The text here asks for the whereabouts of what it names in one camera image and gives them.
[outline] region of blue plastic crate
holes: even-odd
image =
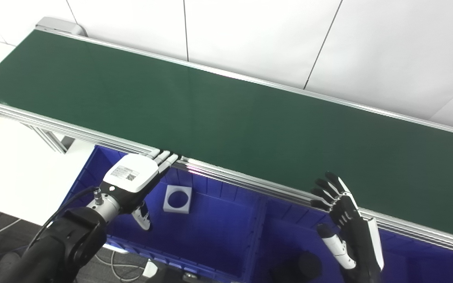
[[[65,200],[99,185],[124,155],[96,146]],[[193,188],[189,214],[162,210],[168,184]],[[176,169],[146,203],[153,229],[143,231],[131,215],[120,215],[108,226],[108,244],[226,283],[270,283],[271,268],[309,251],[323,268],[313,283],[343,282],[338,263],[315,231],[322,222],[334,227],[326,213]],[[453,283],[453,251],[382,230],[381,241],[385,283]]]
[[[343,283],[339,265],[319,238],[316,226],[327,223],[326,213],[268,198],[259,238],[253,283],[269,283],[269,270],[302,251],[320,257],[322,276],[312,283]],[[384,283],[453,283],[453,251],[381,230]]]
[[[96,146],[67,198],[99,185],[124,154]],[[162,210],[167,185],[193,188],[190,213]],[[74,206],[93,199],[86,196]],[[119,215],[108,226],[108,243],[219,281],[245,281],[256,241],[262,196],[255,192],[171,168],[149,193],[146,203],[153,229],[143,231],[131,215]]]

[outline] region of label sticker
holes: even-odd
[[[139,172],[119,165],[118,167],[116,167],[115,170],[113,170],[113,172],[111,172],[111,175],[120,179],[127,179],[129,181],[133,181],[135,177],[139,175]]]

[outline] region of metal support leg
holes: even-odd
[[[52,148],[52,150],[61,154],[68,152],[69,146],[71,145],[71,138],[65,137],[63,139],[64,141],[68,142],[68,144],[65,145],[65,143],[59,140],[51,131],[46,131],[32,125],[26,126],[32,129],[36,134],[38,134],[38,136],[43,139],[45,143],[47,143],[47,145]]]

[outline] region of gray carpet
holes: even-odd
[[[0,213],[0,229],[6,225],[14,222],[15,217],[5,215]],[[20,221],[14,226],[6,229],[0,233],[0,259],[4,253],[23,247],[27,245],[34,235],[38,232],[39,226]],[[17,250],[16,252],[20,255],[24,252],[24,248]],[[105,261],[110,261],[111,259],[111,250],[101,249],[98,253],[100,258]],[[125,264],[125,265],[146,265],[146,258],[140,257],[135,254],[115,254],[115,263]],[[122,276],[122,278],[133,278],[141,274],[141,270],[138,268],[128,268],[128,267],[116,267],[117,273]],[[111,271],[109,265],[103,265],[95,257],[80,270],[77,276],[78,283],[119,283],[120,280],[115,277]],[[144,282],[143,278],[134,281],[136,283]]]

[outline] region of metal connector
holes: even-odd
[[[100,206],[101,204],[104,203],[104,199],[102,199],[102,194],[101,194],[100,188],[98,188],[96,191],[94,191],[94,200],[95,200],[97,206]]]

